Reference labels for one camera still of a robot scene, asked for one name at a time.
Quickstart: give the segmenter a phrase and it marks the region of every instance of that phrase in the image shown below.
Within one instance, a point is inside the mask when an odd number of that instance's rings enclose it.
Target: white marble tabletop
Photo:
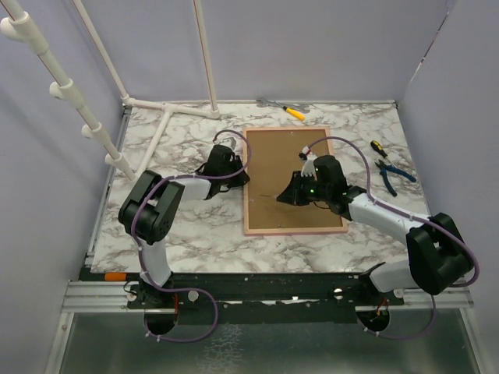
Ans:
[[[419,182],[389,175],[398,192],[394,198],[374,166],[379,156],[370,148],[370,141],[377,139],[397,166],[417,177],[394,104],[315,104],[305,122],[279,108],[259,108],[255,104],[220,104],[220,112],[219,120],[174,115],[149,169],[163,176],[193,172],[207,159],[213,145],[211,140],[221,129],[328,126],[331,135],[350,139],[367,155],[373,167],[373,193],[378,198],[408,210],[427,212]],[[122,150],[134,170],[160,119],[160,111],[133,109]],[[355,151],[340,142],[333,145],[349,183],[365,186],[366,172]],[[241,149],[238,143],[236,152],[241,153]],[[131,188],[126,177],[117,172],[95,246],[92,272],[140,270],[136,246],[118,222],[119,208]],[[182,204],[166,241],[168,261],[177,272],[350,272],[367,270],[381,261],[406,258],[401,243],[357,223],[350,223],[346,234],[245,236],[241,189],[208,201]]]

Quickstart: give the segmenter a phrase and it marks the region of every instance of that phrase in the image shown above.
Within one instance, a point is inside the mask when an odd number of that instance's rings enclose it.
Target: pvc pipe frame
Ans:
[[[108,152],[105,158],[106,163],[123,171],[128,179],[134,181],[136,179],[135,173],[133,173],[126,159],[109,139],[109,135],[102,124],[87,106],[76,84],[67,76],[50,51],[47,40],[31,16],[24,12],[17,0],[0,0],[0,4],[9,14],[9,18],[0,23],[4,35],[15,41],[22,41],[30,47],[31,51],[38,56],[45,68],[54,77],[55,83],[51,85],[51,95],[68,101],[78,111],[85,121],[82,132],[85,132],[91,139],[97,140]]]
[[[102,43],[102,40],[99,37],[99,34],[95,29],[95,26],[92,23],[90,16],[88,15],[87,10],[83,6],[83,3],[81,2],[81,0],[73,0],[73,4],[76,7],[78,13],[80,14],[83,24],[87,28],[92,40],[95,43],[95,46],[97,47],[97,50],[101,54],[104,63],[106,64],[109,72],[111,73],[112,79],[115,81],[116,86],[118,87],[123,104],[132,105],[140,108],[157,109],[164,112],[163,117],[161,118],[160,123],[156,129],[156,133],[153,135],[152,139],[150,140],[149,147],[147,148],[147,151],[144,154],[142,161],[140,162],[140,166],[136,170],[136,175],[140,177],[142,173],[147,169],[150,159],[152,158],[154,151],[156,150],[156,147],[159,143],[159,140],[163,135],[163,132],[165,131],[166,125],[168,124],[171,116],[174,113],[183,113],[186,115],[199,115],[201,117],[207,117],[212,119],[217,119],[220,117],[220,112],[218,110],[218,105],[217,105],[217,96],[214,87],[213,73],[211,70],[211,60],[210,60],[210,53],[208,51],[207,35],[204,26],[203,8],[201,6],[201,0],[193,0],[193,4],[194,4],[194,12],[196,13],[197,29],[200,35],[201,50],[203,52],[204,67],[206,69],[208,90],[210,92],[210,103],[211,103],[210,111],[198,108],[191,108],[177,104],[138,100],[130,97],[129,94],[126,92],[125,86],[123,85],[123,82],[119,78],[118,72],[116,71],[116,68],[112,63],[111,58],[109,57],[109,54],[106,51],[104,44]]]

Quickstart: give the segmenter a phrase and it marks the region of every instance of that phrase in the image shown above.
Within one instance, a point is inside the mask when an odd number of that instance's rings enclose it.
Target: pliers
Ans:
[[[378,166],[380,169],[380,175],[383,177],[384,185],[386,185],[387,190],[393,196],[397,196],[397,192],[393,189],[393,187],[391,187],[390,181],[388,180],[387,171],[391,171],[392,173],[401,175],[402,177],[406,177],[411,182],[416,181],[416,178],[414,178],[408,172],[397,169],[393,165],[386,165],[382,160],[379,160],[379,162],[376,163],[376,166]]]

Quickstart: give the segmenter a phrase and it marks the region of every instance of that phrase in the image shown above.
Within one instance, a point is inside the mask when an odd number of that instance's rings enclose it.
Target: wrench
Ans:
[[[279,107],[282,108],[283,105],[294,109],[296,111],[301,111],[302,113],[310,113],[310,109],[308,108],[308,104],[281,104],[276,101],[269,101],[267,99],[258,99],[257,100],[258,104],[257,107],[263,108],[263,107]]]

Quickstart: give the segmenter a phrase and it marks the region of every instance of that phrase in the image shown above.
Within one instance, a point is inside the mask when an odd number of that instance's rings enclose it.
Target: glass panel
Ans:
[[[425,326],[427,310],[392,312],[387,332]],[[389,341],[359,325],[295,323],[221,325],[193,344],[145,338],[140,314],[75,317],[63,373],[441,373],[476,371],[458,309],[438,311],[428,336]],[[178,326],[176,337],[194,337],[206,326]]]

